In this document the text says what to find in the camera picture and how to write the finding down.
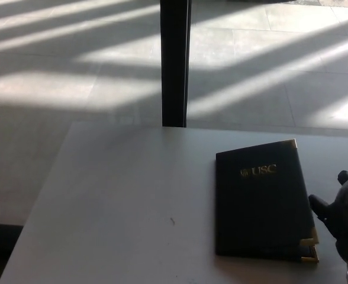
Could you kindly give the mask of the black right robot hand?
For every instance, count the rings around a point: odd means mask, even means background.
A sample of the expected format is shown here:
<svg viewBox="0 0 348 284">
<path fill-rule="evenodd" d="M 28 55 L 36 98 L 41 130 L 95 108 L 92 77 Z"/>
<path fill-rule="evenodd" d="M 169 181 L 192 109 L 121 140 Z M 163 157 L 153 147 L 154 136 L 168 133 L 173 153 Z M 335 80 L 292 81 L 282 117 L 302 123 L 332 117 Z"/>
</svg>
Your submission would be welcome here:
<svg viewBox="0 0 348 284">
<path fill-rule="evenodd" d="M 308 200 L 312 211 L 336 239 L 336 249 L 340 257 L 348 262 L 348 171 L 342 170 L 337 180 L 341 187 L 332 203 L 327 203 L 316 195 Z"/>
</svg>

